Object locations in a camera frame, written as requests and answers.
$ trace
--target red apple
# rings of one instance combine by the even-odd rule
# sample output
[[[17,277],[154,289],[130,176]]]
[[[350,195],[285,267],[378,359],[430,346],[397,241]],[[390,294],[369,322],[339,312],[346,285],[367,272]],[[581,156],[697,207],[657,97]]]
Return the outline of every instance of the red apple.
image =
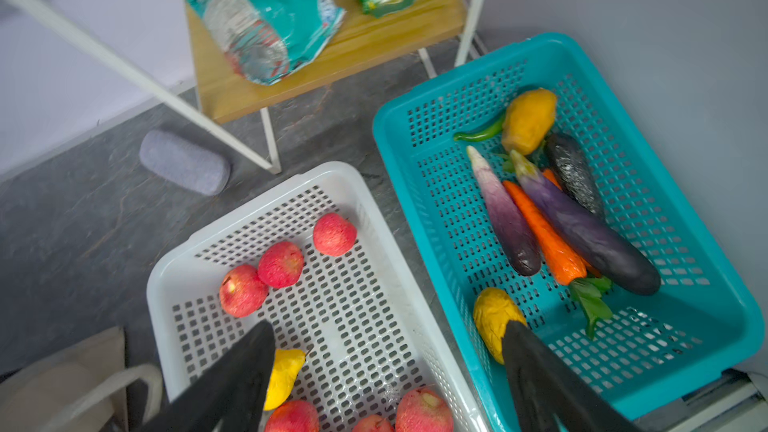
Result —
[[[397,432],[452,432],[453,416],[446,402],[426,387],[411,390],[397,407]]]
[[[261,307],[269,291],[253,265],[235,267],[224,276],[219,287],[221,308],[229,315],[245,317]]]
[[[320,217],[312,231],[315,248],[321,254],[339,257],[348,253],[357,240],[357,229],[339,214]]]
[[[369,415],[360,420],[352,432],[395,432],[389,420],[380,415]]]
[[[264,432],[319,432],[317,410],[306,400],[291,400],[272,413]]]
[[[259,260],[259,278],[274,288],[289,287],[299,281],[304,268],[304,255],[298,245],[278,242],[269,247]]]

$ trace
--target white-purple eggplant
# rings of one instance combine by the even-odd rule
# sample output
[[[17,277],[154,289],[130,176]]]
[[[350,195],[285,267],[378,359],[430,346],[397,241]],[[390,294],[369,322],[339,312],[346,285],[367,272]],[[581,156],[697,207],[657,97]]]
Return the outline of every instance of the white-purple eggplant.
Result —
[[[538,242],[520,209],[507,194],[488,161],[475,147],[467,147],[472,172],[485,199],[491,226],[512,268],[520,275],[535,275],[542,268]]]
[[[547,180],[525,157],[514,150],[510,157],[520,187],[585,261],[629,292],[658,292],[661,276],[642,252]]]

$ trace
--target white plastic basket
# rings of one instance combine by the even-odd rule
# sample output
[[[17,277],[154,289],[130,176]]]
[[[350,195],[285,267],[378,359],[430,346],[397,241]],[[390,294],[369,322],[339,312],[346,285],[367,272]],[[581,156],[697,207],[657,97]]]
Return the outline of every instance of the white plastic basket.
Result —
[[[312,228],[327,212],[357,226],[358,242],[343,257],[312,246]],[[302,247],[299,282],[271,289],[248,317],[223,312],[224,275],[257,264],[281,240]],[[394,421],[399,399],[428,384],[447,399],[456,430],[486,430],[384,217],[358,171],[343,162],[289,178],[193,234],[155,265],[147,299],[171,400],[266,319],[278,348],[307,352],[292,398],[315,405],[321,430],[350,430],[369,414]]]

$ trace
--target eggplant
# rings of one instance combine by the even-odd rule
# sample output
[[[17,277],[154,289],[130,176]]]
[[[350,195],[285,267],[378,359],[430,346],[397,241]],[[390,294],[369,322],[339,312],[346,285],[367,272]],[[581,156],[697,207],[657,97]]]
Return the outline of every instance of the eggplant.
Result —
[[[519,152],[511,151],[510,157],[520,187],[587,263],[633,294],[652,295],[659,291],[661,276],[642,252],[565,195]]]
[[[594,182],[589,162],[578,140],[568,134],[552,133],[544,144],[544,153],[563,190],[584,208],[605,220],[605,205]]]
[[[488,218],[512,268],[525,277],[542,269],[542,255],[533,231],[525,221],[512,197],[506,193],[488,161],[475,147],[467,147],[472,172],[480,185],[480,193],[488,209]]]

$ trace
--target orange carrot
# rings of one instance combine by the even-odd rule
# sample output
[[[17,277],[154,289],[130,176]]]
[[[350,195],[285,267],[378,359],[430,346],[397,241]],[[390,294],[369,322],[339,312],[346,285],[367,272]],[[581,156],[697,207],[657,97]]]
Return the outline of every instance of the orange carrot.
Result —
[[[554,280],[561,285],[568,285],[575,278],[587,277],[584,261],[549,225],[547,219],[525,195],[523,189],[509,180],[504,181],[504,188],[522,212],[525,221],[531,227],[544,252],[544,260]]]
[[[542,174],[544,174],[544,177],[548,178],[549,181],[552,182],[553,184],[555,184],[560,190],[563,189],[563,187],[560,185],[560,182],[558,182],[558,178],[554,176],[554,172],[552,172],[551,168],[545,168],[543,170]],[[600,277],[603,276],[600,272],[598,272],[598,270],[596,268],[594,268],[590,264],[588,264],[587,261],[585,261],[581,256],[579,256],[579,258],[584,263],[584,265],[587,267],[587,270],[589,271],[590,274],[594,275],[597,278],[600,278]]]
[[[558,178],[554,176],[554,172],[552,172],[551,168],[545,168],[542,174],[544,174],[544,177],[548,178],[549,181],[555,184],[560,190],[563,189],[563,187],[560,185],[560,182],[558,182]]]

